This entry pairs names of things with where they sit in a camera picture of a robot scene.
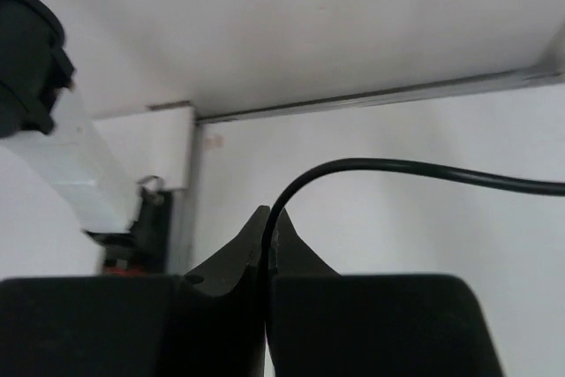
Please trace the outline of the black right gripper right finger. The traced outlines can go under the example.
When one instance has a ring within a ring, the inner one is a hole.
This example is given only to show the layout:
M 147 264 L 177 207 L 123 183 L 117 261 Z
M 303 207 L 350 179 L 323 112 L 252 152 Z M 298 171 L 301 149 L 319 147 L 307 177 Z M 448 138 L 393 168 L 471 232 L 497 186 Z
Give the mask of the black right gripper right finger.
M 500 376 L 481 306 L 446 274 L 340 275 L 278 219 L 267 340 L 278 376 Z

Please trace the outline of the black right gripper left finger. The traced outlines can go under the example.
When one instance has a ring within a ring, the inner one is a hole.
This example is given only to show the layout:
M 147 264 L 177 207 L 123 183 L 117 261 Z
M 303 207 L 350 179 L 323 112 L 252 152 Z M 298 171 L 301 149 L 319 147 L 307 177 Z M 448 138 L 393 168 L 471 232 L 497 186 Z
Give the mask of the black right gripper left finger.
M 185 275 L 1 284 L 4 376 L 261 376 L 261 206 Z

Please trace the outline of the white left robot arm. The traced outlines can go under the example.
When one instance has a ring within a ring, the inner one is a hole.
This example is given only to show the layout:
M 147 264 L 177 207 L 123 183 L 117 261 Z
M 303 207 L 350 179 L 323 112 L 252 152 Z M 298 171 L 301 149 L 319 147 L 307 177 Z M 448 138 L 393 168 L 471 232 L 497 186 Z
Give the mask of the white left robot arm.
M 72 208 L 122 269 L 1 285 L 4 376 L 260 376 L 268 211 L 188 275 L 162 257 L 170 196 L 129 177 L 73 89 L 64 30 L 40 0 L 1 0 L 1 144 Z

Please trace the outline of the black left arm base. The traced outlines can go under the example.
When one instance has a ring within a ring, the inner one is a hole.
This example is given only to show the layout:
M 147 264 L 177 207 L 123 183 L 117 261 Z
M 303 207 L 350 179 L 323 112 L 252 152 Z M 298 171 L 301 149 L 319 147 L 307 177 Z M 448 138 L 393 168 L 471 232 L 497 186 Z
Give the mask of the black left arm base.
M 162 177 L 149 175 L 137 181 L 138 217 L 129 231 L 103 239 L 103 275 L 159 275 L 166 272 L 172 234 L 174 193 Z

